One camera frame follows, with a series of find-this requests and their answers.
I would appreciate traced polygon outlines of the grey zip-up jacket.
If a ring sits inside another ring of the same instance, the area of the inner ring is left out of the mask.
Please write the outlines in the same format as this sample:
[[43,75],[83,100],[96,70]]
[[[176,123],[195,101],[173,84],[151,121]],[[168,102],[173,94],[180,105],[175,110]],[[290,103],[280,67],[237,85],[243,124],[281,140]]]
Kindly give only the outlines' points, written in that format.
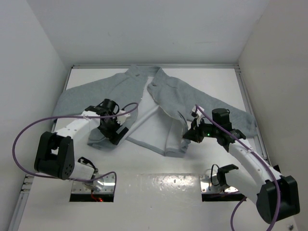
[[182,81],[168,76],[158,66],[132,65],[126,72],[65,90],[59,97],[53,116],[79,115],[87,107],[104,99],[115,101],[120,107],[137,103],[124,126],[124,139],[160,155],[182,158],[190,141],[182,136],[193,120],[191,110],[199,106],[206,114],[216,108],[230,112],[234,128],[246,137],[257,134],[256,119]]

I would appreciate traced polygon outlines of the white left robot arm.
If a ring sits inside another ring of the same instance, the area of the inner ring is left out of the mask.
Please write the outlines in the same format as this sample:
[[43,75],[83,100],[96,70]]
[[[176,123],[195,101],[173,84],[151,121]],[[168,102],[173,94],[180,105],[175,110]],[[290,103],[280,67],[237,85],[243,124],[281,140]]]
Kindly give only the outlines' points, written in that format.
[[128,132],[123,124],[129,117],[129,112],[109,99],[87,107],[66,127],[41,135],[34,169],[62,180],[93,180],[96,168],[89,161],[82,163],[82,158],[76,160],[74,145],[94,129],[112,144],[118,144]]

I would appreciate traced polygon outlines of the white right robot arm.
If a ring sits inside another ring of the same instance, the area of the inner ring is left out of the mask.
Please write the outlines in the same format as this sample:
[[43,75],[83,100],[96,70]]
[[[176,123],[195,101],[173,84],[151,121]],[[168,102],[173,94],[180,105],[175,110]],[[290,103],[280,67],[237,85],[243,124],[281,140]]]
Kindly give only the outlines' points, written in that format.
[[233,187],[244,199],[252,201],[261,218],[272,229],[275,222],[299,214],[298,184],[292,176],[283,176],[261,158],[246,140],[246,136],[232,127],[228,109],[217,108],[208,116],[195,106],[194,120],[183,138],[200,143],[204,138],[215,138],[226,152],[236,158],[246,170],[243,173],[235,164],[218,167],[207,177],[210,180],[204,193],[226,193]]

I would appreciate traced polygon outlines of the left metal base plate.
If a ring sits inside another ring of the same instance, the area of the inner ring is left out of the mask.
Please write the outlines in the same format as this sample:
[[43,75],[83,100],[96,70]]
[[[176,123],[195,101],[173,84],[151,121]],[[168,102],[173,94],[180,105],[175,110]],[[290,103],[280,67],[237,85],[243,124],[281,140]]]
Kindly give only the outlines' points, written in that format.
[[74,181],[72,194],[112,194],[115,191],[116,176],[114,173],[106,175],[93,182]]

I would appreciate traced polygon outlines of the metal base plate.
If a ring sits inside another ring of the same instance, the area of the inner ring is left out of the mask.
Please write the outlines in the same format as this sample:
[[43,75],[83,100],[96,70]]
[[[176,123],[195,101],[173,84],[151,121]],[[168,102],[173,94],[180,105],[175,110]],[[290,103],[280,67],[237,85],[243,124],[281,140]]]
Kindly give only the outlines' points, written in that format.
[[220,186],[216,174],[200,175],[200,187],[202,195],[239,194],[240,192],[231,186]]
[[112,194],[115,191],[116,176],[114,173],[106,175],[93,182],[74,181],[72,194]]

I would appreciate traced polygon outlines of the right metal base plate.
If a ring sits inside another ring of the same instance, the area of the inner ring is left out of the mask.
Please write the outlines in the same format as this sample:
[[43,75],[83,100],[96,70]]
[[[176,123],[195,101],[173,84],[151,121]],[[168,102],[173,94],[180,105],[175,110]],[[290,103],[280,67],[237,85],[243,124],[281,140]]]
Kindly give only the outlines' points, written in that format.
[[239,194],[240,192],[231,186],[220,186],[216,174],[200,175],[200,187],[202,195]]

